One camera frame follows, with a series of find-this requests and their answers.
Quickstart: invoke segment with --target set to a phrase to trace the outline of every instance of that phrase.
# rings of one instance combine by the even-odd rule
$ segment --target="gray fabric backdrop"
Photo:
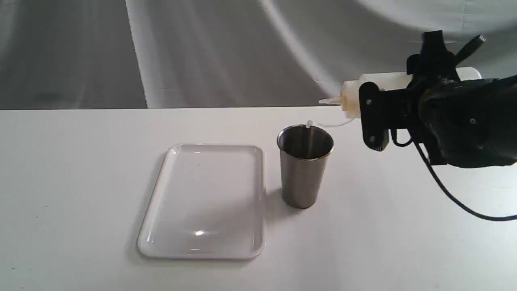
[[[0,109],[315,105],[423,31],[517,74],[512,0],[0,0]]]

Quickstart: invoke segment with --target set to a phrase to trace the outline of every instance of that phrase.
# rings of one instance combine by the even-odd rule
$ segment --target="white tabletop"
[[[1,290],[515,290],[517,222],[463,212],[413,147],[336,147],[316,204],[279,197],[284,127],[339,108],[0,111]],[[149,260],[135,242],[166,149],[254,144],[265,154],[267,242],[251,261]],[[442,166],[472,208],[517,212],[516,167]]]

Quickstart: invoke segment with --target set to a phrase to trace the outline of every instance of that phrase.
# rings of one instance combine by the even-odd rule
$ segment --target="metal cup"
[[[319,127],[293,125],[277,137],[282,172],[282,197],[294,208],[309,208],[315,202],[334,140]]]

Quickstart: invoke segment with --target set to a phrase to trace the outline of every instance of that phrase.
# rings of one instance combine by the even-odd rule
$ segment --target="black cable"
[[[449,199],[451,199],[454,203],[456,203],[456,205],[458,205],[459,207],[461,207],[461,209],[465,210],[466,212],[474,215],[475,217],[477,218],[480,218],[480,219],[484,219],[484,220],[488,220],[488,221],[510,221],[510,220],[517,220],[517,215],[510,215],[510,216],[487,216],[487,215],[484,215],[484,214],[481,214],[481,213],[478,213],[472,209],[470,209],[469,207],[467,207],[465,204],[461,203],[458,199],[456,199],[456,197],[454,197],[448,190],[447,188],[445,188],[445,186],[443,185],[443,183],[440,181],[440,178],[438,178],[438,175],[436,175],[436,173],[434,172],[433,170],[433,167],[431,166],[431,164],[429,163],[429,161],[427,160],[427,158],[425,157],[423,151],[422,151],[422,148],[420,147],[420,145],[417,143],[417,142],[414,142],[415,144],[415,147],[417,148],[417,151],[418,153],[420,154],[420,157],[422,158],[423,162],[425,163],[425,165],[427,166],[427,169],[429,170],[429,172],[431,173],[431,176],[433,176],[434,178],[434,181],[436,181],[436,183],[438,184],[438,186],[440,186],[440,188],[442,189],[442,191],[445,193],[445,195],[447,195],[447,197],[449,197]]]
[[[407,142],[399,143],[397,141],[397,130],[396,129],[390,129],[390,132],[391,132],[391,140],[393,141],[393,143],[397,147],[404,148],[404,147],[407,147],[408,145],[410,145],[413,142],[413,138],[411,137],[411,138],[409,138],[409,140]]]

